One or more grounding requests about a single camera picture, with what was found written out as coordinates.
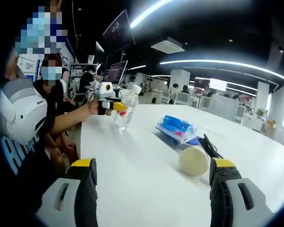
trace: blue plastic package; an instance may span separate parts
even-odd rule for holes
[[[166,115],[156,128],[180,144],[187,143],[197,137],[196,128],[192,124],[169,115]]]

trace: human hand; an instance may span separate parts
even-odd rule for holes
[[[75,143],[68,137],[64,136],[62,137],[63,144],[67,149],[73,149],[76,145]]]
[[[70,104],[72,104],[72,105],[77,105],[74,100],[71,100],[71,101],[70,101]]]
[[[98,100],[94,99],[88,105],[89,105],[90,114],[98,115],[98,113],[99,113],[99,111],[98,111],[98,108],[99,108]],[[112,110],[106,110],[105,114],[107,116],[112,115]]]
[[[46,147],[45,149],[49,152],[51,159],[58,158],[61,156],[61,151],[58,147],[55,148]]]

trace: black t-shirt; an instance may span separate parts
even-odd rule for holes
[[[90,82],[94,80],[93,75],[91,75],[89,72],[85,72],[81,79],[80,79],[80,84],[79,84],[79,90],[78,93],[86,93],[85,86],[89,86]]]
[[[38,211],[42,195],[57,179],[55,168],[45,153],[43,137],[43,134],[37,134],[26,145],[22,145],[6,135],[0,135],[0,157],[4,165],[0,171],[9,179],[9,195],[6,196],[10,203],[1,204],[5,209],[17,207],[29,212]]]
[[[43,124],[41,128],[42,132],[49,132],[52,128],[55,117],[64,114],[63,111],[63,86],[60,81],[56,81],[56,84],[52,87],[50,93],[46,93],[43,89],[43,80],[36,80],[34,83],[34,88],[37,92],[46,100],[47,102],[47,124]]]

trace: white helmet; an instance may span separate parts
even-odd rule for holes
[[[15,79],[0,89],[0,132],[27,144],[45,121],[47,102],[29,79]]]

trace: white cylindrical object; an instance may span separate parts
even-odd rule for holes
[[[179,155],[179,169],[190,176],[200,176],[209,167],[210,157],[201,146],[188,147]]]

